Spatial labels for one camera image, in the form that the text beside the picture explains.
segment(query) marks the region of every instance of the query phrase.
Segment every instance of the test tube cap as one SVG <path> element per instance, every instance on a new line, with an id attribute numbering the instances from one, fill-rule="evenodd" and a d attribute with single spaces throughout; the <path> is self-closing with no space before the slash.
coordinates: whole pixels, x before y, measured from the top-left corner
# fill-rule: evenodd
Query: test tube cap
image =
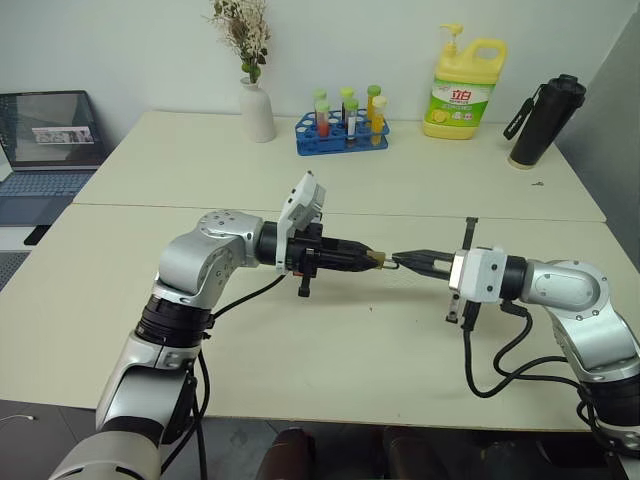
<path id="1" fill-rule="evenodd" d="M 370 97 L 377 97 L 380 95 L 380 92 L 382 92 L 380 85 L 369 85 L 369 88 L 367 88 L 367 95 Z"/>
<path id="2" fill-rule="evenodd" d="M 342 98 L 351 98 L 355 93 L 355 90 L 351 87 L 342 87 L 340 89 L 340 96 Z"/>
<path id="3" fill-rule="evenodd" d="M 383 97 L 382 95 L 378 95 L 377 97 L 373 97 L 373 100 L 371 100 L 371 104 L 375 108 L 382 108 L 387 104 L 387 97 Z"/>
<path id="4" fill-rule="evenodd" d="M 324 88 L 316 88 L 313 91 L 313 98 L 315 100 L 325 100 L 327 98 L 327 91 Z"/>
<path id="5" fill-rule="evenodd" d="M 347 110 L 357 110 L 358 109 L 358 99 L 357 98 L 345 98 L 344 100 L 344 108 Z"/>
<path id="6" fill-rule="evenodd" d="M 329 102 L 324 99 L 316 101 L 316 112 L 328 112 Z"/>

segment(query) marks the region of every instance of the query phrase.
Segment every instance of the laptop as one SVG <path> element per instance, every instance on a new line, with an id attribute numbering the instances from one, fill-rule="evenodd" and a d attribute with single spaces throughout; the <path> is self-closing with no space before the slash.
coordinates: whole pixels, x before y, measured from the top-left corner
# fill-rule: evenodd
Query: laptop
<path id="1" fill-rule="evenodd" d="M 0 225 L 51 225 L 106 159 L 87 92 L 0 94 Z"/>

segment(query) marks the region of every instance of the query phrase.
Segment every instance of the test tube rack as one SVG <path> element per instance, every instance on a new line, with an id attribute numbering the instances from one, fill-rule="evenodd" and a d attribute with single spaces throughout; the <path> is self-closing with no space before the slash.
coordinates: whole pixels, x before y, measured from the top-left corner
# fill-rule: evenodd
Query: test tube rack
<path id="1" fill-rule="evenodd" d="M 371 122 L 367 120 L 367 110 L 359 109 L 355 142 L 349 145 L 341 117 L 342 111 L 330 111 L 329 135 L 321 137 L 316 131 L 315 113 L 305 113 L 295 126 L 298 155 L 308 156 L 328 153 L 364 152 L 368 150 L 384 150 L 389 146 L 385 137 L 390 131 L 386 119 L 382 132 L 373 134 L 371 132 Z M 380 135 L 380 143 L 378 145 L 371 143 L 371 137 L 374 135 Z"/>

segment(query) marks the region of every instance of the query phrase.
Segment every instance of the laptop screen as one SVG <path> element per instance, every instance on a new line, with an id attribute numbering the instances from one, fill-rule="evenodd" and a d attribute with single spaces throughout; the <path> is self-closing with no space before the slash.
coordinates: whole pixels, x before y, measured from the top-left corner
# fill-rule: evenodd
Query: laptop screen
<path id="1" fill-rule="evenodd" d="M 83 91 L 0 94 L 0 144 L 14 170 L 95 169 L 106 158 Z"/>

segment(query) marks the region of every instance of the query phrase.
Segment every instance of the black cable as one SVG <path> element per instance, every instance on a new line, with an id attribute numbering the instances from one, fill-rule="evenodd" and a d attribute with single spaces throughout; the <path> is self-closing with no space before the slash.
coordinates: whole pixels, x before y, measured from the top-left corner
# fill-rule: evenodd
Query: black cable
<path id="1" fill-rule="evenodd" d="M 526 309 L 524 312 L 524 318 L 526 323 L 522 332 L 520 332 L 520 334 L 516 336 L 516 338 L 514 338 L 509 343 L 507 343 L 504 347 L 502 347 L 498 351 L 498 353 L 496 353 L 496 356 L 493 357 L 493 368 L 496 372 L 498 372 L 503 377 L 509 376 L 512 372 L 508 372 L 507 370 L 504 370 L 500 366 L 500 361 L 507 353 L 509 353 L 517 345 L 519 345 L 526 338 L 526 336 L 529 335 L 529 332 L 531 332 L 531 329 L 533 328 L 533 318 L 531 317 L 531 314 L 529 313 L 529 311 L 527 311 Z M 536 365 L 541 365 L 543 363 L 550 363 L 550 362 L 567 363 L 567 359 L 565 357 L 558 356 L 558 355 L 540 357 L 536 359 L 536 361 L 539 362 L 539 363 L 536 363 Z M 564 383 L 566 385 L 571 385 L 572 387 L 575 387 L 575 388 L 580 388 L 580 384 L 578 382 L 575 382 L 568 378 L 559 377 L 556 375 L 518 375 L 517 379 L 518 380 L 537 380 L 542 382 L 557 382 L 557 383 Z"/>
<path id="2" fill-rule="evenodd" d="M 262 295 L 267 290 L 271 290 L 273 287 L 275 287 L 277 284 L 279 284 L 282 280 L 284 280 L 284 277 L 286 277 L 286 275 L 280 275 L 278 278 L 276 278 L 269 285 L 267 285 L 265 287 L 262 287 L 260 290 L 256 290 L 255 292 L 250 293 L 249 295 L 246 295 L 246 296 L 244 296 L 242 298 L 239 298 L 235 302 L 232 302 L 229 305 L 221 308 L 216 313 L 211 314 L 211 320 L 215 321 L 218 317 L 220 317 L 220 315 L 222 315 L 224 313 L 227 313 L 232 308 L 237 307 L 238 305 L 246 302 L 247 300 L 251 300 L 252 298 L 257 297 L 258 295 Z"/>
<path id="3" fill-rule="evenodd" d="M 211 381 L 209 379 L 209 370 L 207 369 L 207 364 L 205 363 L 204 355 L 202 354 L 202 351 L 198 353 L 198 363 L 200 365 L 200 370 L 202 371 L 202 380 L 204 382 L 204 398 L 202 400 L 202 408 L 200 408 L 197 415 L 194 414 L 193 423 L 191 424 L 191 427 L 189 427 L 189 430 L 187 431 L 187 433 L 184 434 L 184 436 L 180 440 L 180 443 L 176 445 L 176 448 L 173 449 L 173 451 L 169 454 L 169 456 L 166 458 L 166 460 L 162 464 L 162 468 L 160 470 L 161 473 L 164 473 L 167 470 L 167 468 L 169 468 L 169 465 L 171 465 L 171 463 L 180 454 L 180 452 L 185 447 L 185 445 L 189 442 L 193 434 L 198 429 L 198 425 L 202 421 L 202 418 L 204 417 L 204 414 L 207 411 L 207 406 L 209 405 L 209 398 L 211 395 Z"/>
<path id="4" fill-rule="evenodd" d="M 540 365 L 542 363 L 546 363 L 546 359 L 538 358 L 535 360 L 531 360 L 530 362 L 525 363 L 524 365 L 519 366 L 513 372 L 509 373 L 498 385 L 493 387 L 491 390 L 483 392 L 478 390 L 475 385 L 475 381 L 473 380 L 473 370 L 471 366 L 471 332 L 469 330 L 465 330 L 462 334 L 464 339 L 464 372 L 467 379 L 467 384 L 469 385 L 469 389 L 474 393 L 474 395 L 480 398 L 490 398 L 494 395 L 500 393 L 504 388 L 509 385 L 514 380 L 518 380 L 519 376 L 529 370 L 530 368 L 535 367 L 536 365 Z"/>
<path id="5" fill-rule="evenodd" d="M 580 403 L 576 407 L 576 413 L 580 417 L 580 420 L 582 420 L 587 425 L 591 426 L 591 424 L 589 423 L 589 419 L 584 416 L 583 410 L 584 410 L 584 407 L 586 406 L 587 406 L 587 402 L 585 402 L 584 400 L 580 400 Z"/>
<path id="6" fill-rule="evenodd" d="M 193 417 L 199 417 L 196 423 L 196 438 L 198 439 L 198 461 L 200 463 L 200 480 L 208 480 L 207 473 L 207 450 L 204 444 L 204 432 L 202 431 L 202 417 L 198 410 L 198 400 L 193 398 Z"/>
<path id="7" fill-rule="evenodd" d="M 256 290 L 253 293 L 250 293 L 249 295 L 246 295 L 246 296 L 244 296 L 242 298 L 239 298 L 235 302 L 232 302 L 229 305 L 221 308 L 217 312 L 211 314 L 211 323 L 213 324 L 213 322 L 215 322 L 215 320 L 218 317 L 220 317 L 222 314 L 228 312 L 232 308 L 235 308 L 238 305 L 243 304 L 247 300 L 251 300 L 252 298 L 255 298 L 258 295 L 261 295 L 264 292 L 272 289 L 273 287 L 278 285 L 282 280 L 284 280 L 285 277 L 286 277 L 286 275 L 280 275 L 278 278 L 276 278 L 270 284 L 262 287 L 259 290 Z M 171 463 L 175 460 L 175 458 L 180 454 L 182 449 L 189 442 L 189 440 L 191 439 L 193 434 L 198 430 L 198 428 L 202 428 L 201 421 L 202 421 L 202 418 L 204 417 L 205 412 L 207 411 L 207 406 L 209 405 L 209 398 L 210 398 L 210 394 L 211 394 L 211 379 L 209 378 L 209 370 L 207 369 L 207 364 L 206 364 L 206 362 L 204 360 L 204 355 L 202 354 L 202 350 L 198 353 L 198 364 L 200 365 L 200 370 L 202 371 L 202 379 L 203 379 L 203 382 L 204 382 L 204 399 L 202 400 L 202 408 L 200 408 L 200 410 L 199 410 L 197 415 L 194 413 L 193 424 L 191 425 L 191 427 L 189 428 L 187 433 L 184 434 L 184 436 L 180 440 L 180 443 L 178 443 L 178 445 L 176 445 L 176 448 L 173 449 L 173 451 L 169 454 L 169 456 L 166 458 L 166 460 L 162 464 L 162 468 L 160 470 L 161 473 L 164 473 L 167 470 L 167 468 L 169 468 L 169 465 L 171 465 Z M 202 458 L 200 458 L 201 472 L 202 472 L 202 462 L 203 462 L 203 460 L 202 460 Z"/>
<path id="8" fill-rule="evenodd" d="M 558 377 L 554 375 L 522 375 L 524 371 L 530 368 L 533 368 L 534 366 L 541 365 L 543 363 L 567 362 L 567 359 L 565 357 L 547 356 L 547 357 L 537 358 L 535 360 L 527 362 L 524 365 L 518 367 L 513 372 L 508 372 L 500 367 L 500 361 L 502 360 L 502 358 L 509 351 L 511 351 L 516 345 L 522 342 L 522 340 L 524 340 L 524 338 L 531 331 L 531 327 L 533 325 L 533 319 L 531 318 L 531 315 L 526 309 L 524 309 L 524 312 L 525 312 L 524 315 L 522 315 L 526 318 L 526 324 L 524 329 L 522 330 L 522 332 L 520 332 L 519 335 L 516 336 L 516 338 L 514 338 L 511 342 L 509 342 L 507 345 L 501 348 L 500 351 L 498 351 L 498 353 L 495 355 L 493 359 L 494 369 L 496 370 L 496 372 L 498 372 L 500 375 L 503 375 L 505 378 L 494 388 L 486 392 L 482 392 L 478 390 L 473 380 L 473 371 L 472 371 L 472 362 L 471 362 L 471 359 L 472 359 L 471 331 L 472 330 L 470 329 L 464 330 L 463 339 L 464 339 L 464 351 L 465 351 L 465 375 L 467 379 L 467 384 L 469 385 L 469 389 L 471 389 L 471 391 L 478 397 L 489 398 L 498 394 L 513 380 L 552 381 L 552 382 L 558 382 L 558 383 L 564 383 L 566 385 L 570 385 L 576 388 L 576 390 L 578 391 L 578 395 L 580 396 L 580 403 L 576 407 L 576 414 L 578 415 L 578 417 L 580 417 L 580 419 L 583 422 L 589 425 L 591 433 L 593 434 L 596 442 L 603 449 L 605 449 L 605 451 L 610 451 L 610 452 L 617 453 L 619 455 L 626 455 L 626 456 L 631 456 L 631 457 L 640 459 L 640 452 L 635 452 L 635 451 L 631 451 L 630 449 L 620 447 L 618 441 L 614 441 L 610 438 L 607 438 L 602 434 L 596 421 L 595 409 L 593 407 L 593 404 L 589 401 L 588 393 L 586 392 L 585 388 L 582 385 L 580 385 L 578 382 L 575 382 L 568 378 Z M 585 407 L 587 408 L 586 417 L 583 412 Z"/>

